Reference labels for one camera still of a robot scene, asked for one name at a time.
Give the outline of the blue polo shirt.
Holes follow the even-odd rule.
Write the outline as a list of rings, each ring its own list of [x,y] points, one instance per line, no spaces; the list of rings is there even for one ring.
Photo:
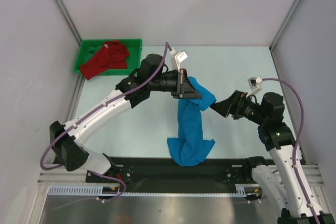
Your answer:
[[[209,109],[216,98],[196,78],[189,77],[189,81],[202,98],[178,101],[178,137],[167,139],[172,160],[182,167],[197,166],[205,161],[215,144],[214,140],[203,138],[202,112]]]

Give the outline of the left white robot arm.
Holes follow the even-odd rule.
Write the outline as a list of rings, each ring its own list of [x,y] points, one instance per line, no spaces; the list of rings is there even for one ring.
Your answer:
[[[85,143],[110,119],[134,108],[150,97],[152,91],[169,92],[176,99],[200,99],[188,79],[187,71],[180,64],[188,57],[185,51],[172,56],[172,70],[163,57],[149,54],[140,67],[121,80],[103,101],[85,114],[61,124],[58,121],[49,127],[51,149],[61,166],[72,172],[79,168],[95,172],[105,182],[115,178],[116,169],[104,155],[85,147]]]

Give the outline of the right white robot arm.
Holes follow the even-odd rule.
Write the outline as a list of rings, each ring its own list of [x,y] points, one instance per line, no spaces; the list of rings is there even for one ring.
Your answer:
[[[279,174],[276,178],[261,156],[246,158],[243,179],[256,182],[278,211],[278,223],[335,223],[324,212],[310,189],[300,161],[296,141],[283,122],[284,99],[274,92],[255,103],[245,92],[235,91],[228,99],[215,102],[211,109],[223,117],[246,118],[258,125],[258,136],[271,156]]]

